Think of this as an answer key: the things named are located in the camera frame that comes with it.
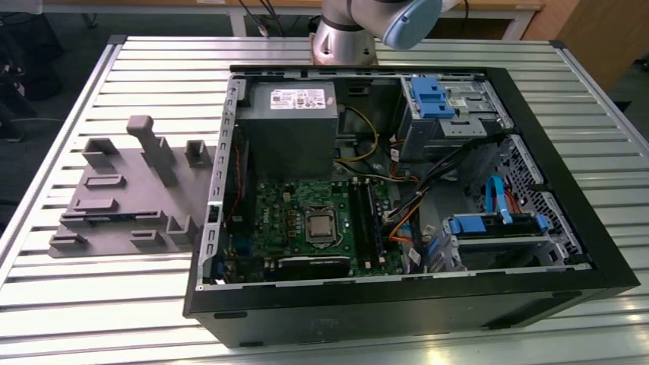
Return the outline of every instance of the cpu socket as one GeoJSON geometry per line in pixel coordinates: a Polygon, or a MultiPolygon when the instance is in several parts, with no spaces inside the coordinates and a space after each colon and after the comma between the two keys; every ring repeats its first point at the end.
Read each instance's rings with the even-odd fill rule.
{"type": "Polygon", "coordinates": [[[306,211],[306,242],[335,242],[335,213],[331,210],[306,211]]]}

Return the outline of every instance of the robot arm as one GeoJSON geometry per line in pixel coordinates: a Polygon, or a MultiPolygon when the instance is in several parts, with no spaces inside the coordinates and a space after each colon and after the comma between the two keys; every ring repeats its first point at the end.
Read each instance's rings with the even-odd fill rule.
{"type": "Polygon", "coordinates": [[[441,10],[442,0],[323,0],[315,63],[369,65],[374,37],[393,49],[410,49],[430,32],[441,10]]]}

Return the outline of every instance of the motherboard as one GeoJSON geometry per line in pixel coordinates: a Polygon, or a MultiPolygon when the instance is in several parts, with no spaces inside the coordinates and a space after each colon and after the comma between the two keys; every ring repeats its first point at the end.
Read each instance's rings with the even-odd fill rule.
{"type": "Polygon", "coordinates": [[[295,279],[291,275],[303,275],[303,266],[314,265],[334,271],[345,268],[347,277],[402,274],[401,251],[383,246],[379,222],[359,222],[371,216],[369,209],[375,216],[390,209],[381,181],[259,183],[254,232],[231,239],[239,280],[295,279]],[[358,227],[375,230],[370,240],[357,237],[366,236],[358,227]],[[277,278],[270,273],[279,265],[299,269],[277,278]]]}

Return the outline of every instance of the ram slot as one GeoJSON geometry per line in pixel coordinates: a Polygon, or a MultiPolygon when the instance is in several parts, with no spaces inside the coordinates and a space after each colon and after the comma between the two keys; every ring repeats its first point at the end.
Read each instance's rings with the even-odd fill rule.
{"type": "Polygon", "coordinates": [[[379,221],[373,205],[371,188],[369,184],[357,182],[347,185],[347,191],[358,267],[373,268],[382,262],[383,247],[379,236],[379,221]]]}

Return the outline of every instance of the aluminum slotted table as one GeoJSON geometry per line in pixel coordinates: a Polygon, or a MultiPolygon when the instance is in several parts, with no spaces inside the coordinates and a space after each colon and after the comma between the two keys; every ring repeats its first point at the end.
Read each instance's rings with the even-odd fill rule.
{"type": "Polygon", "coordinates": [[[509,69],[642,286],[515,330],[227,349],[179,314],[187,253],[50,259],[49,237],[86,164],[79,150],[87,138],[110,136],[117,147],[137,145],[125,121],[147,114],[170,146],[189,139],[214,144],[229,65],[306,64],[309,42],[111,39],[0,241],[0,360],[310,365],[649,360],[649,145],[566,50],[546,42],[430,40],[407,52],[377,44],[381,65],[509,69]]]}

